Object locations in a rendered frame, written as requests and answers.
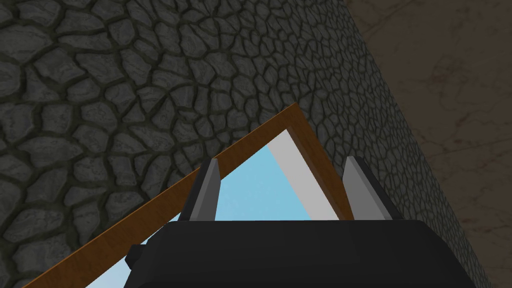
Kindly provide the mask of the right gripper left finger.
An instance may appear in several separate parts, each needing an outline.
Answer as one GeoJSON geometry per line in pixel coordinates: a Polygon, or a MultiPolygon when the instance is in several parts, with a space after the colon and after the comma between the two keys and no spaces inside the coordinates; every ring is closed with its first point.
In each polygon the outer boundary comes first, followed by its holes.
{"type": "Polygon", "coordinates": [[[195,177],[178,221],[214,221],[216,218],[221,177],[218,160],[205,160],[195,177]]]}

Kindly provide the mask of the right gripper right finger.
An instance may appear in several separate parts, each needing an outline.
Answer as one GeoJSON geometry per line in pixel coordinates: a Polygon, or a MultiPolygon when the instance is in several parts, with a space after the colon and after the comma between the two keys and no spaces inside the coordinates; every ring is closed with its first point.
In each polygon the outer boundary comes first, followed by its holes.
{"type": "Polygon", "coordinates": [[[355,220],[403,219],[362,157],[347,157],[342,182],[355,220]]]}

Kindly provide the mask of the brown framed window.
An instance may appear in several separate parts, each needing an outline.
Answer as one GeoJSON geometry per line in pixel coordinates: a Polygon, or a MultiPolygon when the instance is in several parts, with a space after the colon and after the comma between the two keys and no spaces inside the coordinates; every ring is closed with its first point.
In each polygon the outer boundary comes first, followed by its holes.
{"type": "MultiPolygon", "coordinates": [[[[217,154],[217,220],[353,220],[340,175],[297,103],[217,154]]],[[[120,287],[121,260],[183,208],[198,171],[167,188],[119,223],[22,288],[120,287]]]]}

